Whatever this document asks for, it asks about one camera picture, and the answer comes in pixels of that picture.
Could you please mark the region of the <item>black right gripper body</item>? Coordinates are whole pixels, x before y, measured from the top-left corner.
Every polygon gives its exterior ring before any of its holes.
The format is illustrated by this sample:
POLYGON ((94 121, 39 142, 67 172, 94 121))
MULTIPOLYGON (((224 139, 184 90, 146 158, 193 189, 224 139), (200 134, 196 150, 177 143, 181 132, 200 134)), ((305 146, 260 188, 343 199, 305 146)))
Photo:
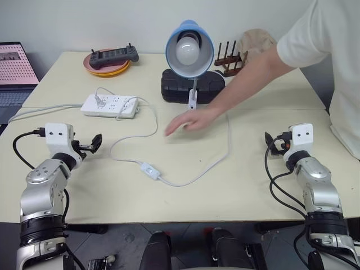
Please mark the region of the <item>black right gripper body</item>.
POLYGON ((277 147, 279 150, 284 149, 284 154, 285 154, 290 148, 290 140, 276 141, 274 142, 274 145, 272 147, 277 147))

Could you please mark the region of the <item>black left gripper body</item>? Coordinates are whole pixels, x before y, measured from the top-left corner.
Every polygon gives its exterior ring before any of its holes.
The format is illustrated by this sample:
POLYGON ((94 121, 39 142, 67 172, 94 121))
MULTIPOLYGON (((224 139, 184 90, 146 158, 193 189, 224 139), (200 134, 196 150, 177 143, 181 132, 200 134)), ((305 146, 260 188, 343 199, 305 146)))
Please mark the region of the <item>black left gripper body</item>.
POLYGON ((94 153, 92 145, 81 145, 78 140, 71 142, 73 150, 84 160, 87 156, 86 152, 94 153))

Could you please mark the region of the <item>person's bare hand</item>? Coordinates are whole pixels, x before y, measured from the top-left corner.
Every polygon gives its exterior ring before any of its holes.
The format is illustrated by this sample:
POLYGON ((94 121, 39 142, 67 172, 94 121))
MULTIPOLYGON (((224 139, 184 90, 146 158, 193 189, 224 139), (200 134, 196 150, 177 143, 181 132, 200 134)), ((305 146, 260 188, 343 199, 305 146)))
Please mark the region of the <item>person's bare hand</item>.
POLYGON ((204 109, 188 110, 176 116, 166 127, 165 136, 173 134, 183 126, 186 131, 198 131, 211 125, 213 121, 224 111, 217 107, 205 107, 204 109))

